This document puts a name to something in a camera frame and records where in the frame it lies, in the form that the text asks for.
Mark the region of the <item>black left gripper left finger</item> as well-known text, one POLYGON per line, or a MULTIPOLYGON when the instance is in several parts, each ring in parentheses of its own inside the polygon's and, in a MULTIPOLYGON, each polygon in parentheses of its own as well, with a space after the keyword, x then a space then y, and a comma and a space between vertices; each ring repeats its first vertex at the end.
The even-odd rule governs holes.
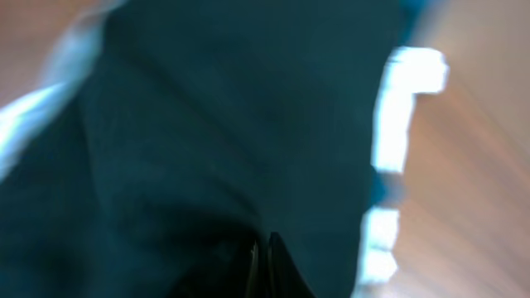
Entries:
POLYGON ((257 243, 253 245, 250 255, 251 257, 244 295, 245 298, 256 297, 256 288, 259 283, 259 247, 257 243))

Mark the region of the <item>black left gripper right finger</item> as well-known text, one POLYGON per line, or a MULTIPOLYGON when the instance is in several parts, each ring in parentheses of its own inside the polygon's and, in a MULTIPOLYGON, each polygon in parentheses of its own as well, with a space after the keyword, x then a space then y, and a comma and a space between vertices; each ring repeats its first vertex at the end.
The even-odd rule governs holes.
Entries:
POLYGON ((272 233, 269 238, 267 274, 271 298, 315 298, 278 233, 272 233))

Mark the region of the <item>black shorts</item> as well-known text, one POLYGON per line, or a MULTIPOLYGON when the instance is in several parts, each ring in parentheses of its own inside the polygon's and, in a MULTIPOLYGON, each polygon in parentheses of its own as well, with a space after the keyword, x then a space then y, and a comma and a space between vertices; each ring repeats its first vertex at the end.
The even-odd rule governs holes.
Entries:
POLYGON ((355 285, 373 110, 402 4, 128 1, 1 184, 4 297, 256 297, 278 233, 315 297, 355 285))

